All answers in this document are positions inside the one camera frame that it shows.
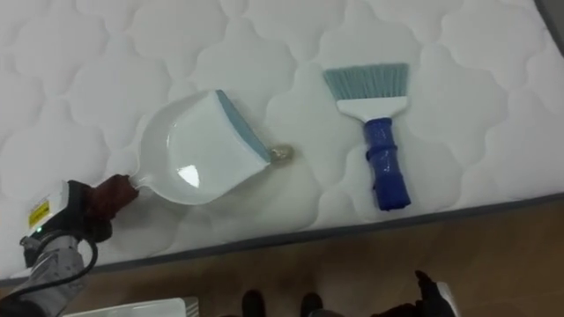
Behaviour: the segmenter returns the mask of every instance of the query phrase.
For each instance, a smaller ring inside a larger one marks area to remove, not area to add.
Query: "wooden floor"
[[[412,272],[448,282],[464,317],[564,315],[564,202],[446,223],[226,254],[90,276],[71,311],[195,295],[201,314],[240,313],[263,291],[272,317],[297,316],[301,296],[368,317],[413,301]]]

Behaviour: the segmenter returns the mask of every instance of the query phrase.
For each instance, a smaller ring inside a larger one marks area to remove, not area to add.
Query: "black cable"
[[[60,280],[53,281],[53,282],[48,282],[48,283],[45,283],[45,284],[30,286],[30,287],[27,287],[25,289],[15,291],[15,292],[9,294],[8,296],[6,296],[5,298],[3,298],[3,300],[14,300],[14,299],[17,299],[17,298],[21,297],[22,295],[28,294],[30,292],[41,291],[41,290],[45,290],[47,288],[72,283],[72,282],[78,280],[80,277],[85,276],[86,274],[88,274],[88,272],[90,272],[90,270],[93,269],[94,265],[98,261],[98,247],[96,247],[95,242],[88,239],[81,232],[68,232],[68,231],[53,232],[52,234],[49,234],[49,236],[41,242],[40,246],[38,247],[37,252],[41,253],[43,251],[43,249],[47,246],[47,244],[49,244],[53,240],[60,238],[60,237],[63,237],[63,236],[72,236],[72,237],[75,237],[78,241],[84,240],[84,241],[86,241],[86,243],[88,243],[88,246],[90,246],[90,248],[92,250],[92,258],[90,259],[90,262],[88,263],[88,265],[85,266],[83,269],[81,269],[77,274],[75,274],[73,276],[69,276],[69,277],[62,278]]]

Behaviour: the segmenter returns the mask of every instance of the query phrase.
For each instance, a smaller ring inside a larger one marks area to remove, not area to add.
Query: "black shoe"
[[[300,317],[309,317],[309,315],[319,309],[323,309],[323,301],[319,295],[309,293],[301,299]]]
[[[243,295],[241,306],[242,317],[266,317],[263,294],[260,291],[247,291]]]

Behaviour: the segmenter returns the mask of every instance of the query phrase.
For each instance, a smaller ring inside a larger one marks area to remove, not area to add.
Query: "brush bristles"
[[[336,100],[402,97],[407,94],[406,63],[326,70],[323,77]]]

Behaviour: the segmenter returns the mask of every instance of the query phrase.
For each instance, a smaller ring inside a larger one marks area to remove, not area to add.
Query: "brush handle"
[[[375,192],[381,210],[403,209],[412,203],[404,176],[397,163],[397,146],[391,132],[391,119],[373,119],[364,124],[369,145],[367,160],[375,172]]]

